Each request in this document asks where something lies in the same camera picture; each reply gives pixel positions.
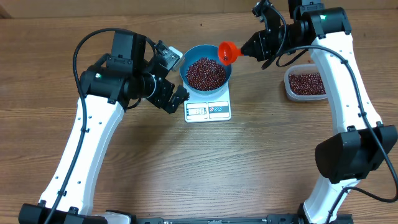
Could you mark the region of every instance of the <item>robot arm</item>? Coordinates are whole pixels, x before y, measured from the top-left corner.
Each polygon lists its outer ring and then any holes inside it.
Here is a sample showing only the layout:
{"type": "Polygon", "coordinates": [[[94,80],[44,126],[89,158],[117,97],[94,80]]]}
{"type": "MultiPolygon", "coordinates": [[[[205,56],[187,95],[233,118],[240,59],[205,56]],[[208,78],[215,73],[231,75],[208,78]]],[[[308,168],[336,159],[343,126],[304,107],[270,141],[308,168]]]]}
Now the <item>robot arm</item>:
{"type": "MultiPolygon", "coordinates": [[[[97,177],[111,137],[126,110],[135,107],[141,98],[174,113],[189,96],[182,86],[173,93],[174,84],[165,79],[169,71],[176,70],[183,61],[181,52],[161,40],[155,44],[143,35],[117,30],[112,52],[103,55],[80,77],[87,114],[86,133],[66,189],[49,223],[131,223],[133,217],[120,212],[90,216],[97,177]],[[146,42],[154,52],[150,62],[144,60],[146,42]],[[138,101],[128,106],[130,99],[138,101]]],[[[50,216],[80,140],[83,114],[80,98],[75,124],[58,168],[40,197],[39,205],[22,206],[19,223],[43,223],[50,216]]]]}
{"type": "MultiPolygon", "coordinates": [[[[289,1],[290,15],[295,22],[284,27],[271,7],[269,1],[261,1],[253,8],[253,14],[266,24],[266,29],[256,32],[243,45],[242,54],[255,57],[257,61],[268,60],[263,65],[266,68],[274,61],[272,58],[278,56],[280,47],[287,50],[312,45],[338,52],[353,70],[366,117],[388,153],[397,141],[397,131],[394,126],[382,125],[366,93],[355,61],[351,26],[345,11],[342,8],[325,9],[320,1],[289,1]]],[[[325,86],[335,135],[315,150],[320,177],[300,209],[306,223],[321,224],[336,220],[337,211],[347,196],[340,196],[342,190],[365,179],[384,158],[362,118],[353,80],[345,64],[327,51],[309,49],[309,52],[325,86]]]]}

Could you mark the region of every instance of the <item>clear plastic container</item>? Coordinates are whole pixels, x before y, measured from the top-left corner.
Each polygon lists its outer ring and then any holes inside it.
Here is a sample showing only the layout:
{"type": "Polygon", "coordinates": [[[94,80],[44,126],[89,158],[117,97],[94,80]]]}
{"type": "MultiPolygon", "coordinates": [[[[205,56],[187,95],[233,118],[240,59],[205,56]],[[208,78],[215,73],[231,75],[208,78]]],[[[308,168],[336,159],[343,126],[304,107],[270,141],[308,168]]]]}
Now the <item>clear plastic container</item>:
{"type": "Polygon", "coordinates": [[[318,72],[319,71],[315,64],[295,65],[295,66],[290,67],[285,73],[285,88],[286,88],[287,98],[292,101],[297,101],[297,102],[327,99],[326,94],[325,95],[311,95],[311,96],[297,95],[290,88],[289,75],[299,75],[299,74],[318,73],[318,72]]]}

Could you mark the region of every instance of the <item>orange funnel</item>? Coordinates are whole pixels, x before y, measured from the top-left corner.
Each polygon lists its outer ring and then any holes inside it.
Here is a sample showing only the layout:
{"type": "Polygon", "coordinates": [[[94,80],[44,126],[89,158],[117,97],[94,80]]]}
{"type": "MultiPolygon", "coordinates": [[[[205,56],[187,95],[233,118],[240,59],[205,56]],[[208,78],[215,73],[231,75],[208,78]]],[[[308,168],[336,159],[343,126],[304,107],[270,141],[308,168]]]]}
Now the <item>orange funnel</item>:
{"type": "Polygon", "coordinates": [[[238,56],[243,56],[241,49],[237,49],[232,42],[224,41],[218,46],[218,58],[224,65],[232,64],[238,56]]]}

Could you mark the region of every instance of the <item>scale display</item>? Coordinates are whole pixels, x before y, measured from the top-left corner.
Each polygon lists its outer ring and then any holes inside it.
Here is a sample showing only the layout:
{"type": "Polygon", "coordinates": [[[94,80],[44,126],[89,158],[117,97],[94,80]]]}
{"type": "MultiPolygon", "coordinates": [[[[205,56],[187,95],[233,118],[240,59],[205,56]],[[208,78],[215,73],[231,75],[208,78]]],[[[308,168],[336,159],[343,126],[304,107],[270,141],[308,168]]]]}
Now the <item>scale display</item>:
{"type": "Polygon", "coordinates": [[[191,91],[185,84],[184,87],[190,93],[189,100],[184,102],[186,122],[229,121],[231,119],[228,84],[219,92],[208,96],[191,91]]]}

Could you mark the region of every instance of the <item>plastic container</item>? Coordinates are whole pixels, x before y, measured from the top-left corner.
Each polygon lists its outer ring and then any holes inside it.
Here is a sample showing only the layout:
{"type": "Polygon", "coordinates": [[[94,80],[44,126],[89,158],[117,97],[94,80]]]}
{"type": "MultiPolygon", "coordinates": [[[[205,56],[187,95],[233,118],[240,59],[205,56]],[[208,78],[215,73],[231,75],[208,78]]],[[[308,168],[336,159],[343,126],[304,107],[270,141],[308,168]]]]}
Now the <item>plastic container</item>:
{"type": "Polygon", "coordinates": [[[304,101],[313,101],[313,100],[324,100],[327,99],[327,95],[297,95],[295,94],[292,89],[290,88],[289,83],[289,75],[299,75],[305,73],[318,73],[318,68],[315,64],[308,64],[308,65],[295,65],[290,67],[285,73],[285,88],[286,88],[286,95],[287,98],[292,101],[297,102],[304,102],[304,101]]]}
{"type": "Polygon", "coordinates": [[[213,95],[213,94],[219,92],[220,90],[222,90],[223,87],[228,83],[228,80],[231,78],[232,65],[223,65],[220,62],[220,60],[218,59],[218,47],[216,47],[216,46],[208,45],[208,44],[198,45],[198,46],[190,49],[189,51],[187,51],[185,53],[184,57],[185,57],[185,62],[180,67],[180,75],[181,75],[183,82],[186,85],[188,85],[190,87],[190,89],[192,91],[194,91],[195,93],[198,93],[200,95],[213,95]],[[194,87],[192,87],[188,84],[188,80],[187,80],[186,76],[187,76],[187,70],[188,70],[189,66],[203,57],[216,60],[217,63],[224,66],[224,68],[226,70],[225,82],[219,88],[217,88],[215,90],[201,91],[201,90],[195,89],[194,87]]]}

